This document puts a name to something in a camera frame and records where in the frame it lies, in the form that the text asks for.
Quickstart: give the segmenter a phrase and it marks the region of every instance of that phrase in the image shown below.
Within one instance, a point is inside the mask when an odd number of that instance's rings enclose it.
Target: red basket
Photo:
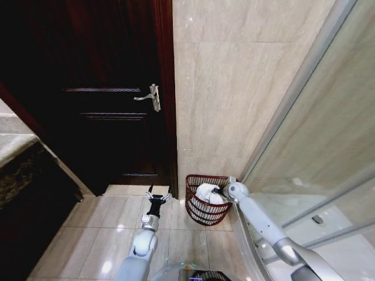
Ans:
[[[229,184],[228,177],[201,176],[199,174],[190,174],[186,177],[185,207],[187,213],[199,224],[206,226],[218,224],[223,220],[232,203],[215,205],[199,199],[195,193],[202,183],[215,184],[223,189]]]

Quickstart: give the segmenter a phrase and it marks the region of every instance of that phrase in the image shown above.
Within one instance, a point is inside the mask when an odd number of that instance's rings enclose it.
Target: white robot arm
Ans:
[[[233,177],[229,177],[229,182],[229,185],[222,190],[223,195],[229,201],[239,204],[246,219],[272,246],[280,259],[291,266],[303,264],[291,275],[293,281],[344,281],[316,252],[298,245],[288,237],[267,212],[250,197],[244,184],[236,182],[236,178]],[[148,193],[151,209],[142,217],[143,231],[135,237],[129,255],[122,262],[114,281],[146,281],[148,278],[152,255],[158,244],[155,233],[158,230],[160,207],[171,198],[170,194],[153,196],[151,190],[152,186]]]
[[[159,227],[160,207],[172,198],[169,193],[165,196],[152,195],[151,190],[152,186],[147,192],[151,208],[142,216],[143,231],[134,238],[129,255],[122,262],[114,281],[147,281],[151,259],[158,246],[156,232]]]
[[[289,265],[303,264],[292,274],[292,280],[344,281],[336,271],[316,252],[294,242],[276,224],[267,212],[249,195],[247,187],[236,178],[229,177],[230,184],[223,193],[229,200],[239,204],[249,223],[272,246],[276,254]]]

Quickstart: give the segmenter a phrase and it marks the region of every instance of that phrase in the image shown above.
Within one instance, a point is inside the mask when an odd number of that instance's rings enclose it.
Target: shower drain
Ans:
[[[324,222],[323,218],[320,215],[314,215],[311,218],[316,224],[322,224]]]

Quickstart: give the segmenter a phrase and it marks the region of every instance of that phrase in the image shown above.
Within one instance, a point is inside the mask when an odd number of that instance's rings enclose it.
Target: shower enclosure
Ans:
[[[243,183],[344,280],[375,280],[375,1],[336,1]],[[250,226],[267,280],[291,280]]]

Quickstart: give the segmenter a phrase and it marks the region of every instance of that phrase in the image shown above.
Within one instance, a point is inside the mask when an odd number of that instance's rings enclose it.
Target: silver door lever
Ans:
[[[159,100],[158,87],[159,86],[156,86],[155,84],[152,84],[150,86],[150,91],[151,91],[150,94],[145,95],[144,97],[134,97],[134,100],[136,100],[136,101],[143,101],[143,100],[145,100],[147,98],[150,98],[150,99],[152,99],[152,105],[154,106],[154,110],[156,112],[159,112],[160,111],[160,100]]]

